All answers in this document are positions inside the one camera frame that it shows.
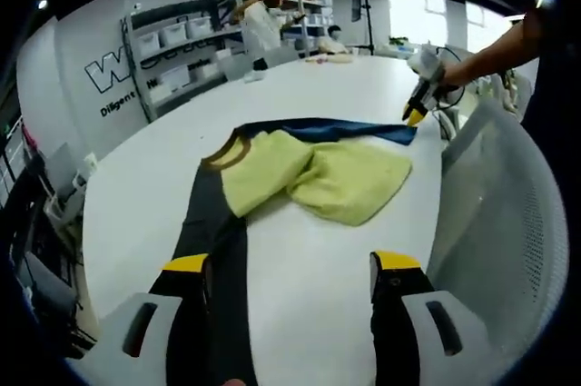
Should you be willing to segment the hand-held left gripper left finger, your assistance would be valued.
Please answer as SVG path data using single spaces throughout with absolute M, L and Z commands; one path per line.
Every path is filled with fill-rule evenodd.
M 150 292 L 137 292 L 101 321 L 97 343 L 74 362 L 88 385 L 171 385 L 206 362 L 208 253 L 167 262 Z

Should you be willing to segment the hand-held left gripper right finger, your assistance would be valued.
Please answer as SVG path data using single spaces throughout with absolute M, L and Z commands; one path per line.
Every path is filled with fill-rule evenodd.
M 493 385 L 504 370 L 485 323 L 436 291 L 406 254 L 370 254 L 377 385 Z

